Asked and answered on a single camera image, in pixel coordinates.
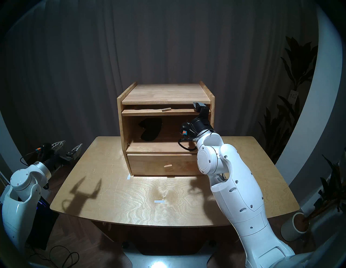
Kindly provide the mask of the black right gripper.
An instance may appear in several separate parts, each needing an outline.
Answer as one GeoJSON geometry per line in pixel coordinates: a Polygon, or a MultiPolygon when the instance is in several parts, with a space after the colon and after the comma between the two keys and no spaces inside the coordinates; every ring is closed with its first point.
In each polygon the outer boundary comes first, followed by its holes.
{"type": "Polygon", "coordinates": [[[193,102],[193,106],[195,109],[200,109],[200,116],[192,120],[192,131],[194,132],[192,138],[197,138],[210,130],[214,132],[208,120],[210,112],[209,107],[202,102],[193,102]]]}

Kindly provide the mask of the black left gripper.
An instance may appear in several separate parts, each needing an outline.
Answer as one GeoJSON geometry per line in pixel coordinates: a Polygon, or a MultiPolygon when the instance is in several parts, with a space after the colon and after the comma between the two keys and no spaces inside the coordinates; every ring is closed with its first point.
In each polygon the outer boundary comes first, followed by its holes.
{"type": "Polygon", "coordinates": [[[66,155],[60,155],[55,150],[60,150],[66,141],[59,141],[51,145],[51,149],[45,159],[45,167],[49,170],[50,174],[54,174],[58,169],[63,166],[69,166],[79,157],[81,153],[82,143],[70,150],[66,155]]]}

